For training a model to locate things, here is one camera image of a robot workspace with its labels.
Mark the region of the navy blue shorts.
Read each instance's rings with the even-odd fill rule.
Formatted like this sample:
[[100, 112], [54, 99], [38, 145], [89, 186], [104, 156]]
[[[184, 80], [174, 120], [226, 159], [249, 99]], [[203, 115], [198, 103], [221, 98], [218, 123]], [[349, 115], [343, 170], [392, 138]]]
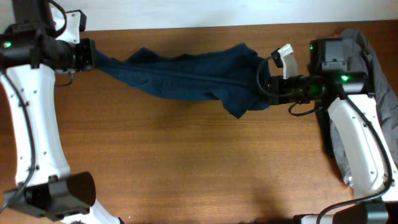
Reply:
[[200, 55], [161, 57], [141, 48], [125, 61], [96, 52], [98, 70], [150, 95], [185, 101], [220, 100], [235, 118], [265, 110], [256, 72], [262, 57], [246, 44]]

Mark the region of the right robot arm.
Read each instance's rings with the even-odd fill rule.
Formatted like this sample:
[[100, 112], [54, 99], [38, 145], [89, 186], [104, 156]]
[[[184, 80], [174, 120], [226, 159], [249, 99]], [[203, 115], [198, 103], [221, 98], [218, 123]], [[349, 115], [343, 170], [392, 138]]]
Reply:
[[258, 81], [262, 95], [271, 105], [315, 102], [336, 126], [352, 176], [352, 200], [296, 215], [294, 223], [396, 223], [397, 167], [377, 117], [369, 49], [348, 38], [313, 40], [308, 76], [299, 75], [290, 44], [270, 59], [283, 73]]

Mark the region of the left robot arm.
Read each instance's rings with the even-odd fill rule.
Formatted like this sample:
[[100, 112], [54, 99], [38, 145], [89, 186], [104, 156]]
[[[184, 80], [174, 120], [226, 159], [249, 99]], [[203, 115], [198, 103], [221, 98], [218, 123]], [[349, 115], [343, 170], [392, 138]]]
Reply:
[[4, 207], [62, 223], [121, 223], [96, 198], [89, 172], [72, 174], [60, 143], [54, 89], [58, 74], [95, 67], [86, 16], [54, 1], [13, 1], [15, 22], [1, 35], [1, 85], [16, 140], [16, 187]]

